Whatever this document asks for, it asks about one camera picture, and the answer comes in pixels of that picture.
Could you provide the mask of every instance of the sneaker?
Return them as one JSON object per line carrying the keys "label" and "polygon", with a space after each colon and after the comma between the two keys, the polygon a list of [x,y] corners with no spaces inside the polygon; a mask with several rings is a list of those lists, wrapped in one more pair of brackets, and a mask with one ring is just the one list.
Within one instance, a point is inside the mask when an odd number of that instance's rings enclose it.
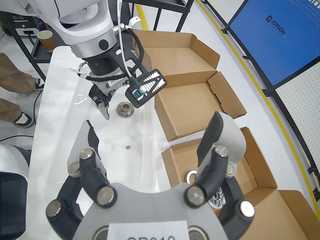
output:
{"label": "sneaker", "polygon": [[42,91],[44,87],[45,82],[43,81],[43,79],[37,79],[37,81],[35,82],[34,91]]}
{"label": "sneaker", "polygon": [[21,115],[12,123],[16,126],[16,127],[20,127],[20,128],[28,128],[33,124],[33,118],[29,115],[27,115],[24,112],[21,112]]}

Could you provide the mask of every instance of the joyson logo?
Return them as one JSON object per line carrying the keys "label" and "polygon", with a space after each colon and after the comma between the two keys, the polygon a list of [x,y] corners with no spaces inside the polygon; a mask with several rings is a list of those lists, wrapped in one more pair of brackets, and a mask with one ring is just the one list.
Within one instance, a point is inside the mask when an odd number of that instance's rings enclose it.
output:
{"label": "joyson logo", "polygon": [[266,19],[267,23],[270,23],[272,25],[272,29],[277,31],[277,34],[284,35],[286,31],[281,27],[281,25],[276,21],[272,20],[272,16],[269,15]]}

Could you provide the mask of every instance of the yellow floor line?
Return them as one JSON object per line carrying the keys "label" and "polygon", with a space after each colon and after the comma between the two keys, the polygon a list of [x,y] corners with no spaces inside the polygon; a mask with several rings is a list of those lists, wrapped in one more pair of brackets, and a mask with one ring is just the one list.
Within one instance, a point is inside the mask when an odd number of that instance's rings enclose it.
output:
{"label": "yellow floor line", "polygon": [[142,6],[139,4],[136,4],[136,8],[137,8],[138,16],[141,19],[142,30],[149,30],[148,23],[147,23],[146,17],[144,16]]}
{"label": "yellow floor line", "polygon": [[[238,54],[238,52],[235,50],[235,48],[233,47],[233,45],[231,44],[231,42],[229,41],[229,39],[226,37],[226,35],[221,31],[220,27],[218,26],[218,24],[214,21],[214,19],[212,18],[212,16],[210,15],[210,13],[205,9],[205,7],[201,4],[200,1],[198,0],[195,0],[198,5],[200,6],[200,8],[204,11],[204,13],[208,16],[208,18],[211,20],[211,22],[214,24],[215,28],[219,31],[219,33],[221,34],[221,36],[224,38],[224,40],[226,41],[226,43],[228,44],[228,46],[231,48],[231,50],[233,51],[233,53],[235,54],[235,56],[237,57],[237,59],[240,61],[241,65],[243,66],[243,68],[245,69],[245,71],[247,72],[247,74],[249,75],[250,79],[252,80],[252,82],[254,83],[255,87],[257,88],[258,92],[260,93],[260,95],[262,96],[263,100],[265,101],[265,103],[267,104],[267,106],[269,107],[272,115],[274,116],[275,120],[277,121],[285,139],[287,140],[288,144],[289,144],[289,147],[294,155],[294,158],[296,159],[297,161],[297,164],[299,166],[299,169],[302,173],[302,176],[303,176],[303,179],[305,181],[305,184],[308,188],[308,191],[310,193],[310,196],[311,196],[311,200],[312,200],[312,203],[314,205],[314,209],[315,209],[315,212],[316,212],[316,215],[318,217],[318,219],[320,220],[320,211],[319,211],[319,207],[317,205],[317,202],[316,202],[316,199],[313,195],[313,192],[312,192],[312,187],[311,187],[311,184],[309,182],[309,179],[307,177],[307,174],[304,170],[304,167],[301,163],[301,160],[298,156],[298,153],[283,125],[283,123],[281,122],[278,114],[276,113],[276,111],[274,110],[273,106],[271,105],[271,103],[269,102],[269,100],[267,99],[267,97],[264,95],[264,93],[262,92],[261,90],[261,87],[259,85],[259,83],[256,81],[256,79],[253,77],[251,71],[249,70],[249,68],[247,67],[247,65],[245,64],[245,62],[242,60],[242,58],[240,57],[240,55]],[[147,25],[147,21],[146,21],[146,18],[144,16],[144,13],[143,13],[143,9],[140,5],[137,5],[136,4],[136,7],[137,7],[137,11],[138,11],[138,15],[139,17],[141,18],[141,26],[142,26],[142,29],[143,30],[149,30],[149,27]]]}

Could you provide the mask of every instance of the blue display board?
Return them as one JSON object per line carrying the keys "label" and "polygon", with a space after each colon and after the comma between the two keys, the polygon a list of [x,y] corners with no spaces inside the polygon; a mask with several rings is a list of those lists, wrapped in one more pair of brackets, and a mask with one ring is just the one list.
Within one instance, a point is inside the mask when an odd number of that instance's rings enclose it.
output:
{"label": "blue display board", "polygon": [[319,22],[308,0],[249,0],[230,27],[275,85],[320,55]]}

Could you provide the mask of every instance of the black cable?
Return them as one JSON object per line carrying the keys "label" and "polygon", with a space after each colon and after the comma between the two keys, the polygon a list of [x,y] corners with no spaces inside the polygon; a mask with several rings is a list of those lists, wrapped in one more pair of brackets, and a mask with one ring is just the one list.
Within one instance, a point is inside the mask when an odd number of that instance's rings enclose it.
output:
{"label": "black cable", "polygon": [[14,135],[14,136],[10,136],[10,137],[7,137],[5,139],[0,140],[0,142],[5,141],[5,140],[10,139],[10,138],[13,138],[13,137],[19,137],[19,136],[34,137],[32,135]]}
{"label": "black cable", "polygon": [[31,35],[30,35],[30,34],[28,34],[28,38],[29,38],[29,40],[30,40],[31,44],[34,46],[34,45],[35,45],[35,43],[32,41],[32,38],[31,38]]}
{"label": "black cable", "polygon": [[[143,60],[143,56],[144,56],[144,49],[143,49],[143,46],[138,38],[138,36],[136,35],[136,33],[131,29],[131,28],[128,28],[127,29],[128,33],[130,35],[133,36],[134,40],[136,41],[137,43],[137,46],[138,46],[138,49],[139,49],[139,58],[138,58],[138,61],[137,63],[135,64],[135,66],[131,69],[132,72],[135,72],[141,65],[142,63],[142,60]],[[115,76],[110,76],[110,77],[104,77],[104,78],[94,78],[94,77],[85,77],[86,80],[89,80],[89,81],[95,81],[95,82],[105,82],[105,81],[111,81],[111,80],[118,80],[118,79],[122,79],[122,78],[125,78],[127,76],[127,74],[120,74],[120,75],[115,75]]]}
{"label": "black cable", "polygon": [[36,122],[36,111],[35,111],[36,102],[37,102],[37,100],[38,100],[38,98],[39,98],[39,96],[40,96],[40,94],[41,94],[42,92],[43,92],[43,91],[40,91],[40,92],[39,92],[39,94],[38,94],[38,96],[37,96],[37,98],[35,99],[34,104],[33,104],[33,119],[34,119],[34,124],[35,124],[35,125],[37,124],[37,122]]}

